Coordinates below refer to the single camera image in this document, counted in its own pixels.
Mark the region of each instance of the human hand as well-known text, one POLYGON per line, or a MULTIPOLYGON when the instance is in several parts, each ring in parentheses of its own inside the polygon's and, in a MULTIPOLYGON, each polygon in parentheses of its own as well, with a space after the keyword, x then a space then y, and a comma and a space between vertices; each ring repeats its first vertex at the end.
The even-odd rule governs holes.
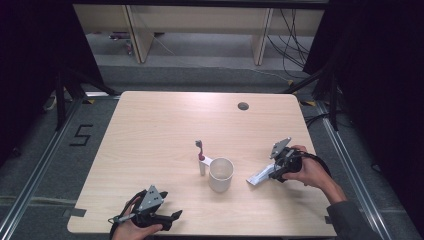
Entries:
MULTIPOLYGON (((131 209, 136 201, 137 199, 135 199, 131 206, 127 209, 125 215, 129 215, 131 213, 131 209)), ((146 228, 139 228, 131 220, 127 220, 124 223, 119 224, 113 234, 112 240, 142 240, 160 230, 162 230, 161 224, 151 225, 146 228)))
MULTIPOLYGON (((295 145, 292 148, 307 152, 305 146, 295 145)), ((302 157, 302 169, 296 173, 285 173, 282 177, 321 189, 331 204, 347 200, 341 187, 327 174, 321 164, 312 158, 302 157)))

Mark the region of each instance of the metal frame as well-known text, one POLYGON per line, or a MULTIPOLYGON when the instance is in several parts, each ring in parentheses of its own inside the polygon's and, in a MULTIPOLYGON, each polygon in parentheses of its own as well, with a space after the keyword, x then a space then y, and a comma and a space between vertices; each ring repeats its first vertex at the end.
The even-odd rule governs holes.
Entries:
MULTIPOLYGON (((327 109, 323 102, 317 102, 319 114, 327 113, 327 109)), ((334 145, 334 148, 337 151, 337 154, 340 157, 340 161, 343 164, 343 167, 347 173, 347 176, 355 190, 356 196, 364 209, 364 213, 368 218, 368 221, 374 231, 376 231, 383 239, 392 239, 387 226, 384 222, 383 217, 377 209, 374 201, 372 200, 367 188, 365 187, 364 182, 362 181, 361 176, 356 170, 355 163, 347 151, 343 140, 341 139, 339 132, 335 131, 333 126, 330 123, 329 119, 323 119, 324 126, 328 132, 328 135, 334 145)))

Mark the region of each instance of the table surface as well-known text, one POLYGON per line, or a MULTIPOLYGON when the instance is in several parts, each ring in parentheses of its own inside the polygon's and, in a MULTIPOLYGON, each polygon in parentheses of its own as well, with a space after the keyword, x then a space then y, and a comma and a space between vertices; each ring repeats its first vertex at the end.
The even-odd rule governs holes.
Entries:
POLYGON ((158 214, 183 210, 171 235, 335 236, 326 224, 324 194, 297 181, 246 179, 273 162, 275 142, 292 137, 314 153, 293 95, 198 92, 125 92, 115 109, 72 216, 73 233, 107 233, 137 192, 167 191, 158 214), (249 105, 240 110, 238 104, 249 105), (204 154, 234 163, 230 189, 216 193, 200 176, 195 140, 204 154))

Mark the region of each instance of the black wall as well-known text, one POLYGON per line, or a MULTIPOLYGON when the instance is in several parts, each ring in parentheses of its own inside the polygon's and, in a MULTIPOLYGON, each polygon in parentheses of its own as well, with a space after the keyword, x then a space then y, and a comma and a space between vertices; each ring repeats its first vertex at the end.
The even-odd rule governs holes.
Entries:
POLYGON ((71 4, 0 1, 0 39, 1 166, 41 113, 58 66, 102 78, 71 4))
MULTIPOLYGON (((336 75, 354 123, 424 238, 423 13, 422 1, 368 4, 336 75)), ((337 15, 321 23, 323 38, 316 40, 322 49, 332 49, 324 40, 334 33, 333 25, 345 21, 337 15)), ((330 52, 319 52, 309 70, 319 69, 318 60, 330 52)), ((318 85, 328 92, 328 84, 318 85)))

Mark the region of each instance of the floor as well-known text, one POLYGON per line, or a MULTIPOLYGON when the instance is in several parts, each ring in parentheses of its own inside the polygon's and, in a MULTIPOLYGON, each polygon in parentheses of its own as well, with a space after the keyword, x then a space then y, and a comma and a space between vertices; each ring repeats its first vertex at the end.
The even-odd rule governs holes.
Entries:
MULTIPOLYGON (((141 68, 167 68, 182 69, 179 72, 184 73, 184 69, 236 69, 252 71, 255 74, 263 74, 269 77, 283 80, 288 84, 290 81, 300 81, 307 76, 300 72, 303 57, 296 49, 285 48, 283 40, 287 41, 287 37, 278 38, 271 36, 271 40, 287 52, 298 62, 297 64, 285 59, 271 45, 270 41, 265 49, 264 60, 261 66, 253 63, 253 55, 250 48, 250 37, 241 35, 220 35, 220 34, 177 34, 166 33, 156 34, 155 41, 150 49, 147 61, 143 64, 137 63, 134 53, 128 50, 129 43, 125 39, 112 40, 109 38, 111 33, 89 33, 87 39, 90 43, 95 59, 99 67, 108 69, 116 69, 109 67, 131 67, 131 71, 138 71, 141 68)), ((302 37, 298 39, 302 47, 310 48, 313 38, 302 37)), ((299 91, 299 97, 307 99, 310 94, 305 91, 299 91)), ((115 101, 98 101, 96 108, 83 104, 81 109, 75 113, 75 123, 70 128, 77 128, 84 121, 90 121, 87 117, 89 112, 94 120, 105 121, 113 114, 115 101)), ((315 107, 302 106, 302 111, 306 116, 316 115, 325 112, 325 103, 317 103, 315 107)), ((84 183, 85 178, 79 177, 88 174, 91 162, 84 161, 85 156, 95 156, 95 149, 89 152, 81 152, 81 155, 73 156, 76 163, 73 163, 72 171, 62 171, 64 163, 60 161, 39 161, 39 159, 47 159, 45 156, 46 148, 52 149, 53 155, 58 159, 65 159, 69 156, 62 156, 62 151, 57 148, 62 146, 53 146, 51 139, 60 138, 58 133, 51 128, 55 124, 55 113, 47 111, 40 121, 35 123, 31 132, 31 139, 24 143, 31 145, 31 152, 23 152, 19 158, 9 161, 2 169, 0 169, 0 216, 7 217, 11 212, 11 206, 16 203, 23 195, 27 194, 28 202, 23 203, 25 213, 17 216, 21 220, 10 227, 9 231, 13 232, 11 239, 105 239, 107 235, 96 236, 72 236, 69 233, 62 235, 66 231, 67 219, 69 217, 69 209, 76 202, 79 194, 78 187, 84 183), (39 176, 33 176, 37 169, 45 169, 39 176), (73 175, 75 171, 80 171, 81 175, 73 175), (35 186, 33 192, 22 191, 29 184, 28 179, 39 180, 39 185, 35 186)), ((315 142, 326 141, 329 144, 317 145, 317 152, 328 154, 329 160, 333 163, 334 168, 340 169, 336 172, 335 178, 342 181, 341 185, 351 196, 363 211, 364 216, 370 221, 370 224, 377 228, 383 239, 420 239, 411 224, 407 214, 396 199, 396 196, 387 185, 384 178, 373 171, 369 166, 372 160, 362 146, 361 139, 346 116, 338 118, 340 127, 339 132, 334 132, 328 122, 323 121, 312 126, 309 131, 311 138, 315 142), (359 172, 349 175, 349 171, 359 172), (363 192, 369 196, 359 196, 363 192)), ((101 125, 101 129, 97 131, 102 133, 107 127, 107 122, 101 125)), ((93 138, 94 144, 100 144, 101 136, 93 138)))

